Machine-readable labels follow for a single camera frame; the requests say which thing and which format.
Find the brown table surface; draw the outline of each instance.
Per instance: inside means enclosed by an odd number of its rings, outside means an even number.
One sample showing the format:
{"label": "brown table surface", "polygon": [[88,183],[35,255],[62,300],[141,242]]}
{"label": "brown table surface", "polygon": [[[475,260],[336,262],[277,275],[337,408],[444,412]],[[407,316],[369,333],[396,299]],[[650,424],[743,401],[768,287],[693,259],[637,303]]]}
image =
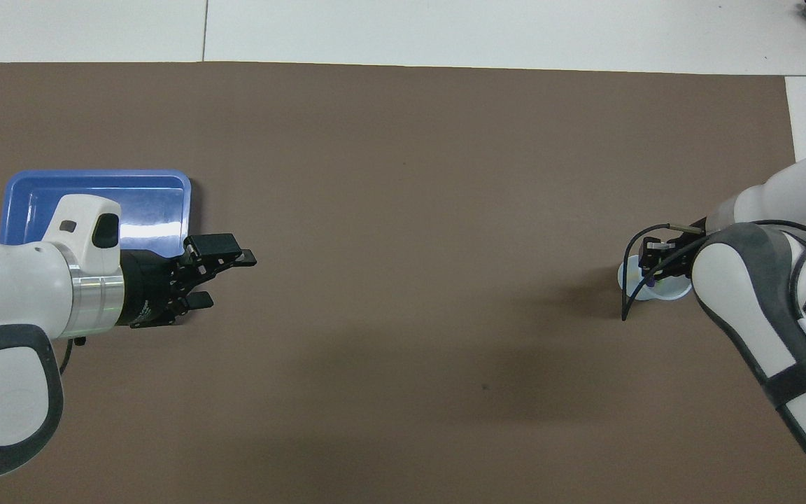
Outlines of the brown table surface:
{"label": "brown table surface", "polygon": [[260,261],[74,351],[0,502],[806,502],[695,300],[623,323],[615,281],[792,162],[781,77],[0,64],[0,215],[23,169],[179,169]]}

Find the floor grout line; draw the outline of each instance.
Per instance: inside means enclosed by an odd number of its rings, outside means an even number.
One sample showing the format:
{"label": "floor grout line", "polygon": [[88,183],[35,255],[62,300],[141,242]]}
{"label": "floor grout line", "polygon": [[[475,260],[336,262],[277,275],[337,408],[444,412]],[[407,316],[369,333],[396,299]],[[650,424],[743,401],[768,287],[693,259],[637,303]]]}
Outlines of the floor grout line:
{"label": "floor grout line", "polygon": [[211,0],[204,0],[204,40],[201,41],[201,61],[204,61],[204,55],[207,54],[207,13],[211,7]]}

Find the blue plastic tray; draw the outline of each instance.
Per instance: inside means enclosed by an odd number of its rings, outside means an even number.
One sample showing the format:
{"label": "blue plastic tray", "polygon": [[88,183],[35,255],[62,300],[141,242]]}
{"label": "blue plastic tray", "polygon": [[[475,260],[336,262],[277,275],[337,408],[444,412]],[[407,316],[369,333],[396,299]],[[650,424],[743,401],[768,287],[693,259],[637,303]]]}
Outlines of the blue plastic tray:
{"label": "blue plastic tray", "polygon": [[98,195],[121,206],[120,246],[172,258],[188,235],[192,185],[175,169],[28,170],[6,186],[0,243],[38,242],[63,195]]}

